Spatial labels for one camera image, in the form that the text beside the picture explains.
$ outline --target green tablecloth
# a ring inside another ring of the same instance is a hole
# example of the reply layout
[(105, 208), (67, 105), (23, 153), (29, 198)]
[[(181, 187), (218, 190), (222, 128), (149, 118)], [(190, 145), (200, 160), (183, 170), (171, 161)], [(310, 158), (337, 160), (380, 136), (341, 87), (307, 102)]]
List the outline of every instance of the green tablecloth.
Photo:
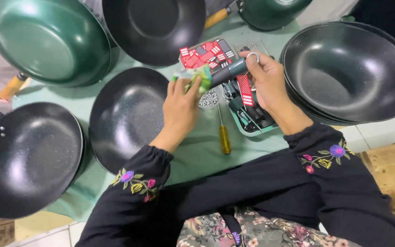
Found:
[[(278, 31), (256, 32), (249, 29), (237, 14), (233, 14), (205, 31), (201, 40), (205, 41), (218, 36), (224, 38), (235, 48), (261, 40), (268, 54), (274, 55), (277, 59), (286, 42), (299, 30), (300, 27), (294, 21)], [(17, 108), (39, 101), (60, 104), (78, 117), (84, 131), (88, 133), (91, 107), (102, 87), (121, 71), (135, 66), (144, 66), (118, 48), (113, 50), (113, 54), (115, 65), (102, 82), (83, 88), (58, 88), (47, 87), (32, 80), (28, 87), (14, 97), (13, 107)], [(181, 68), (182, 65), (178, 63), (156, 69), (170, 78), (174, 71)], [(174, 153), (175, 159), (172, 161), (172, 172), (167, 182), (168, 185), (207, 176), (288, 146), (283, 140), (283, 133), (279, 128), (257, 137), (245, 137), (239, 132), (225, 102), (222, 103), (221, 110), (224, 125), (229, 132), (232, 153), (230, 155), (221, 153), (217, 108), (201, 110), (195, 129)], [(83, 174), (63, 194), (61, 199), (49, 205), (45, 210), (69, 216), (75, 221), (84, 222), (88, 219), (99, 196), (114, 179), (99, 165), (93, 155), (89, 159), (89, 165)]]

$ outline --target pink flower embroidery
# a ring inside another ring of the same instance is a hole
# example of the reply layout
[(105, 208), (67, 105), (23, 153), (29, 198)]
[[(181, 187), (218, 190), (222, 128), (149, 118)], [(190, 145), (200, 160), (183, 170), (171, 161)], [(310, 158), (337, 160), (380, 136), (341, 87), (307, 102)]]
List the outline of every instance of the pink flower embroidery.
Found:
[(151, 180), (149, 180), (149, 182), (147, 182), (147, 187), (148, 188), (152, 188), (154, 185), (155, 185), (155, 180), (154, 179), (151, 179)]
[(306, 166), (306, 171), (310, 174), (313, 173), (313, 167), (312, 166)]
[(303, 155), (308, 161), (312, 161), (312, 157), (308, 154)]

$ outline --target white tile floor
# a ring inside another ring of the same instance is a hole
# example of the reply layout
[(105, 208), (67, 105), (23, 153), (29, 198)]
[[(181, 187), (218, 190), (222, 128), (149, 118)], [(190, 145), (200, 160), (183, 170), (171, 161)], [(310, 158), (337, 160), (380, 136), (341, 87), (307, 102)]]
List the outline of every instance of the white tile floor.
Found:
[[(395, 143), (395, 118), (380, 123), (349, 126), (341, 130), (348, 147), (355, 153)], [(41, 234), (8, 247), (74, 247), (79, 241), (85, 223), (75, 223)]]

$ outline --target metal ring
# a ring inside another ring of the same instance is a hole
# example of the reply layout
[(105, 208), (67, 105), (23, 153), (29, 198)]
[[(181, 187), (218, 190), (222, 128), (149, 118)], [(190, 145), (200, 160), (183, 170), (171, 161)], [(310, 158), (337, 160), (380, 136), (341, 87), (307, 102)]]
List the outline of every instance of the metal ring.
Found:
[(246, 56), (246, 59), (248, 59), (248, 57), (251, 56), (252, 54), (254, 54), (257, 57), (257, 62), (260, 62), (260, 55), (256, 52), (249, 53), (248, 56)]

